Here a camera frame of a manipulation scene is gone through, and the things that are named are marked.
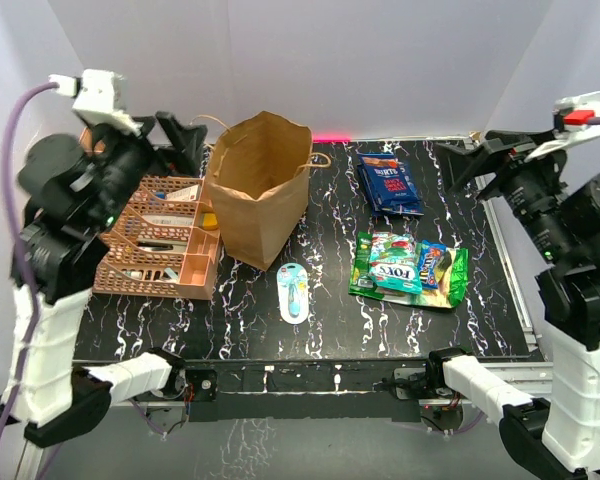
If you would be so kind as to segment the blue burts chips packet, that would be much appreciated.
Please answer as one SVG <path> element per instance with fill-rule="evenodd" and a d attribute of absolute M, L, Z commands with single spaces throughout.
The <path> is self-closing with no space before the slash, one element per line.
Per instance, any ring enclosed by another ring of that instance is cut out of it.
<path fill-rule="evenodd" d="M 357 157 L 357 172 L 374 216 L 424 214 L 406 163 L 390 153 L 358 153 Z"/>

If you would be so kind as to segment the blue m&m candy packet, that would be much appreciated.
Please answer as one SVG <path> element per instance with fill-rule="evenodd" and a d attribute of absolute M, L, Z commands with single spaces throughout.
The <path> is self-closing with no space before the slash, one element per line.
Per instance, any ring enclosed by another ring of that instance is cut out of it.
<path fill-rule="evenodd" d="M 419 244 L 419 260 L 417 264 L 418 275 L 424 290 L 433 290 L 438 287 L 442 274 L 438 265 L 447 252 L 445 245 L 431 243 L 423 240 Z"/>

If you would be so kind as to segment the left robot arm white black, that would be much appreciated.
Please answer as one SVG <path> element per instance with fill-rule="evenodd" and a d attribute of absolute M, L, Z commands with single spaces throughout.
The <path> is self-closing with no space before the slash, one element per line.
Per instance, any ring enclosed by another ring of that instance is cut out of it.
<path fill-rule="evenodd" d="M 20 423 L 40 448 L 91 432 L 110 407 L 151 393 L 166 399 L 186 387 L 185 363 L 153 348 L 103 367 L 74 364 L 75 342 L 96 270 L 108 253 L 103 235 L 144 176 L 198 172 L 207 128 L 159 112 L 138 133 L 100 123 L 83 146 L 58 133 L 37 141 L 18 174 L 28 193 L 16 225 L 11 276 L 17 319 L 14 357 L 0 420 Z"/>

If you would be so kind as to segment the green snack packet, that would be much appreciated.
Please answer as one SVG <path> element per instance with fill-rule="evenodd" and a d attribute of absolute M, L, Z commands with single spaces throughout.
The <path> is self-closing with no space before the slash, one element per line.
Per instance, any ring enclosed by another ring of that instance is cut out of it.
<path fill-rule="evenodd" d="M 468 250 L 447 247 L 444 259 L 439 263 L 442 278 L 438 287 L 424 290 L 420 294 L 406 294 L 378 287 L 369 275 L 369 255 L 372 234 L 360 232 L 357 235 L 354 263 L 349 280 L 349 293 L 376 300 L 407 306 L 452 309 L 459 305 L 465 296 L 468 285 Z M 416 259 L 419 260 L 419 244 L 416 242 Z"/>

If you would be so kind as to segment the teal foxs candy bag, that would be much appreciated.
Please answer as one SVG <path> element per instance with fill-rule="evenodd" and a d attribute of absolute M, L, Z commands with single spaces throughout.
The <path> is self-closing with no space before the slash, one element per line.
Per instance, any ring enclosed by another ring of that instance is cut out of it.
<path fill-rule="evenodd" d="M 416 242 L 413 236 L 374 232 L 369 255 L 369 275 L 380 288 L 420 294 L 422 284 L 417 273 Z"/>

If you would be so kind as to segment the brown paper bag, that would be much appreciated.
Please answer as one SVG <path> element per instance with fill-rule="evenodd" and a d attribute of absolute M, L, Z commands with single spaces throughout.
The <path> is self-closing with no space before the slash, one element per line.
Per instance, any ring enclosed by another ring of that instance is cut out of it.
<path fill-rule="evenodd" d="M 224 127 L 211 149 L 204 177 L 226 253 L 267 270 L 309 203 L 312 158 L 309 127 L 262 111 Z"/>

